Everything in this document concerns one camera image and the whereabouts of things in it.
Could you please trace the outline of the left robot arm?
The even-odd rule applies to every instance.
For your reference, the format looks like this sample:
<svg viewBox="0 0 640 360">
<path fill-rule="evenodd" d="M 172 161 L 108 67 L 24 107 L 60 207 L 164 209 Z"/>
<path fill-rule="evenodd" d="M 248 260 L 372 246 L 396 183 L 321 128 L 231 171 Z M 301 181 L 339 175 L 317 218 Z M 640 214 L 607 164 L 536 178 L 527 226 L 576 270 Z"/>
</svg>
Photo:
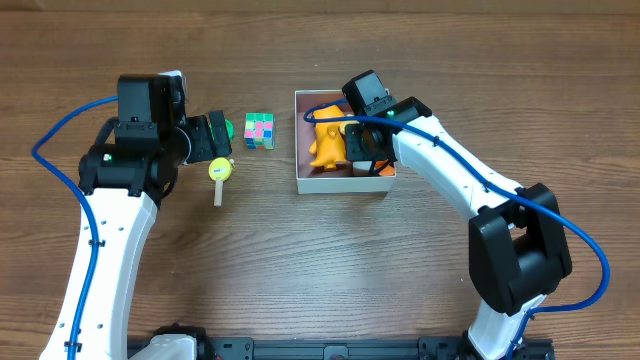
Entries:
<svg viewBox="0 0 640 360">
<path fill-rule="evenodd" d="M 142 249 L 158 207 L 123 189 L 81 197 L 78 247 L 58 323 L 45 359 L 125 359 L 127 331 Z"/>
</svg>

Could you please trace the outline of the green round lid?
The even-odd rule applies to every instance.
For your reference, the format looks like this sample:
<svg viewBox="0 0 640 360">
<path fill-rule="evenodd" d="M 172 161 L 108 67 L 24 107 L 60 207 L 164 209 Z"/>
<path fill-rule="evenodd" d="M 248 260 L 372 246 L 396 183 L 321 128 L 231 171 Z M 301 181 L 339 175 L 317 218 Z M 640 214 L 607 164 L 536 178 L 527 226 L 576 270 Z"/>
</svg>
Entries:
<svg viewBox="0 0 640 360">
<path fill-rule="evenodd" d="M 234 140 L 235 137 L 235 130 L 234 130 L 234 125 L 232 124 L 232 122 L 228 119 L 225 120 L 225 126 L 226 126 L 226 131 L 229 137 L 230 141 Z"/>
</svg>

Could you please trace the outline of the white duck figurine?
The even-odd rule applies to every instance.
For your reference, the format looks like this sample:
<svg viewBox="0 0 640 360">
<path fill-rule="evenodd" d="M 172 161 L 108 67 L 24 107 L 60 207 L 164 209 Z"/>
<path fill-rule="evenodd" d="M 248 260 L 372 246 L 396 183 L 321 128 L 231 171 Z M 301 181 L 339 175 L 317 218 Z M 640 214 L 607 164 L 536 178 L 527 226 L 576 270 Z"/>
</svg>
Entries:
<svg viewBox="0 0 640 360">
<path fill-rule="evenodd" d="M 360 177 L 389 177 L 395 175 L 394 164 L 385 161 L 359 161 L 352 163 L 352 172 L 354 176 Z"/>
</svg>

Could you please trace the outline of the pastel rubik's cube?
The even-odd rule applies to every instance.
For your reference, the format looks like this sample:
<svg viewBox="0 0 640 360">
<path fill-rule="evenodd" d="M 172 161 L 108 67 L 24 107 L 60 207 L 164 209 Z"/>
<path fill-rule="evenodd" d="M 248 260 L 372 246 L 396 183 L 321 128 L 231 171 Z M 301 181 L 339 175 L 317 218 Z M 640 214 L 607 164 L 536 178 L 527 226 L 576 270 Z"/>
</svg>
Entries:
<svg viewBox="0 0 640 360">
<path fill-rule="evenodd" d="M 244 140 L 249 149 L 273 150 L 275 117 L 270 113 L 247 113 Z"/>
</svg>

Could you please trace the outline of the orange dog figurine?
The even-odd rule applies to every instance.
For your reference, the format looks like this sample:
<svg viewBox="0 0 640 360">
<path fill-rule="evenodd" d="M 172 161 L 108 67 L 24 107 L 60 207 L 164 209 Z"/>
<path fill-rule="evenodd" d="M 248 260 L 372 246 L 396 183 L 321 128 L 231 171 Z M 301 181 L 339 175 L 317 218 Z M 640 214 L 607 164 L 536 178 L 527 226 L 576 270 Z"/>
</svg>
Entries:
<svg viewBox="0 0 640 360">
<path fill-rule="evenodd" d="M 347 152 L 344 139 L 346 126 L 353 121 L 334 121 L 334 118 L 344 117 L 344 112 L 338 105 L 331 105 L 312 113 L 315 140 L 309 147 L 313 156 L 310 166 L 321 168 L 325 172 L 336 171 L 347 165 Z"/>
</svg>

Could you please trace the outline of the yellow disc wooden handle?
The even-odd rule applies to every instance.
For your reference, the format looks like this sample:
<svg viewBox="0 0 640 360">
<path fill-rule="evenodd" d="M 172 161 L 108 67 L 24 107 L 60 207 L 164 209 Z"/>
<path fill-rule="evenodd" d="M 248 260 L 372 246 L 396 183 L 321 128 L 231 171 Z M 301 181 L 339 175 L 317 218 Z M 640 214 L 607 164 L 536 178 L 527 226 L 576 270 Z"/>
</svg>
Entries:
<svg viewBox="0 0 640 360">
<path fill-rule="evenodd" d="M 208 168 L 208 175 L 214 182 L 214 199 L 215 207 L 222 206 L 224 182 L 231 176 L 235 168 L 235 161 L 224 157 L 214 159 Z"/>
</svg>

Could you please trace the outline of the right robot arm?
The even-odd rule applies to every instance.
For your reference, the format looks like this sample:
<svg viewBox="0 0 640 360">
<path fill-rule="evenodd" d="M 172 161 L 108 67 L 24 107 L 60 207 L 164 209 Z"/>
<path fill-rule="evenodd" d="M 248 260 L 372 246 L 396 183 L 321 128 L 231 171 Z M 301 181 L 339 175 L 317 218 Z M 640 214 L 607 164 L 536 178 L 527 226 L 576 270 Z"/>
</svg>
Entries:
<svg viewBox="0 0 640 360">
<path fill-rule="evenodd" d="M 347 155 L 399 162 L 426 179 L 468 223 L 469 273 L 481 298 L 466 332 L 479 359 L 508 359 L 522 327 L 572 271 L 558 202 L 495 172 L 458 143 L 417 99 L 348 99 Z"/>
</svg>

